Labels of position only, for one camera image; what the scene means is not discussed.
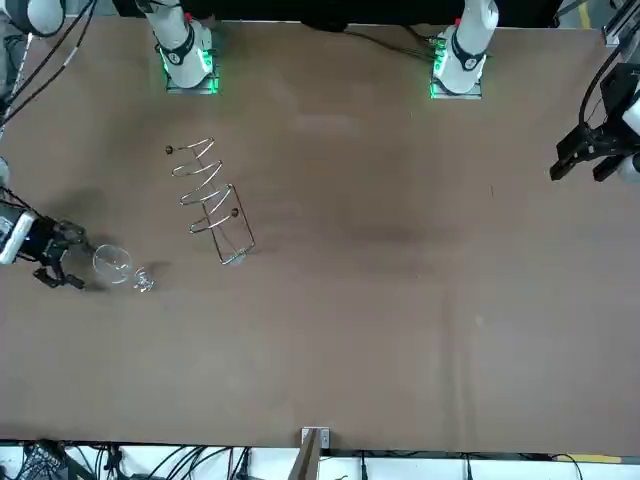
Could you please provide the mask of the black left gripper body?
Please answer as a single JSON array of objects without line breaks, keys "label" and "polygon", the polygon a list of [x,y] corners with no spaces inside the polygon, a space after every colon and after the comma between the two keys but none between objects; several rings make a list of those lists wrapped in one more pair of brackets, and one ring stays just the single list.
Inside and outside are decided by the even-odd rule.
[{"label": "black left gripper body", "polygon": [[618,63],[600,82],[605,119],[591,127],[581,116],[582,147],[586,155],[613,155],[615,152],[639,150],[639,133],[634,122],[632,107],[639,100],[639,65]]}]

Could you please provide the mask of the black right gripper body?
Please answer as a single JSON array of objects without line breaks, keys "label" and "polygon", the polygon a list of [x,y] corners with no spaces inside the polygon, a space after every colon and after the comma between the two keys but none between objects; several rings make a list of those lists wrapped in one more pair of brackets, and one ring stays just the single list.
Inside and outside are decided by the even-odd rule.
[{"label": "black right gripper body", "polygon": [[68,249],[61,224],[47,216],[37,216],[20,247],[20,257],[41,264],[60,262]]}]

